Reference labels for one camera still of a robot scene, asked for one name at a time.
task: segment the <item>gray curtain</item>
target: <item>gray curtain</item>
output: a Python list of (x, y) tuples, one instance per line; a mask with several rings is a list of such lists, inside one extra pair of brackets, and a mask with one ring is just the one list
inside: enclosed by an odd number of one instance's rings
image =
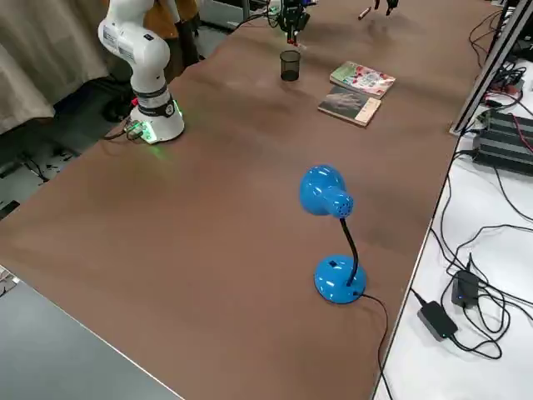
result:
[(0, 133), (106, 76), (100, 0), (0, 0)]

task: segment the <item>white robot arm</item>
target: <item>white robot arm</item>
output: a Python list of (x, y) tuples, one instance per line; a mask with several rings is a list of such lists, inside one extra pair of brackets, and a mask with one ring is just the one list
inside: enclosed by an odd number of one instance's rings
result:
[[(179, 22), (174, 0), (166, 1), (175, 22)], [(132, 110), (128, 125), (148, 143), (171, 140), (184, 129), (182, 113), (168, 91), (163, 73), (170, 60), (170, 49), (163, 39), (142, 26), (153, 3), (111, 0), (107, 16), (98, 27), (104, 47), (132, 68), (131, 85), (138, 105)]]

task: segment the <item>lamp shade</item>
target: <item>lamp shade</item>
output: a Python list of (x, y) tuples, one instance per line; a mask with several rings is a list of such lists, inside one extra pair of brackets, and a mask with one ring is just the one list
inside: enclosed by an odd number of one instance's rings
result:
[(328, 165), (318, 165), (306, 172), (300, 183), (300, 203), (308, 213), (331, 214), (335, 218), (349, 216), (354, 205), (342, 175)]

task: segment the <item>desk lamp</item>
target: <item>desk lamp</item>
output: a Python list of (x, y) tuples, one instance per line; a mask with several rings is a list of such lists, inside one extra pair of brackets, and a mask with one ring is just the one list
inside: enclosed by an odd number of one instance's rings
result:
[(346, 192), (342, 175), (328, 165), (312, 167), (301, 180), (300, 203), (310, 214), (331, 214), (341, 221), (353, 257), (332, 254), (321, 260), (315, 271), (315, 286), (332, 303), (353, 302), (365, 291), (366, 274), (359, 264), (356, 245), (346, 225), (345, 218), (351, 214), (354, 201)]

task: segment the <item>lamp neck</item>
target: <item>lamp neck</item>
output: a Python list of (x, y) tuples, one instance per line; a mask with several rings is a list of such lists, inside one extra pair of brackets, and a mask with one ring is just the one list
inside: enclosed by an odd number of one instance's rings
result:
[(353, 242), (351, 237), (350, 230), (346, 225), (346, 219), (341, 218), (342, 231), (344, 232), (348, 243), (350, 244), (351, 253), (353, 254), (353, 266), (351, 268), (350, 277), (348, 278), (347, 286), (351, 286), (353, 283), (353, 278), (356, 276), (357, 269), (359, 268), (359, 254), (357, 254), (356, 244)]

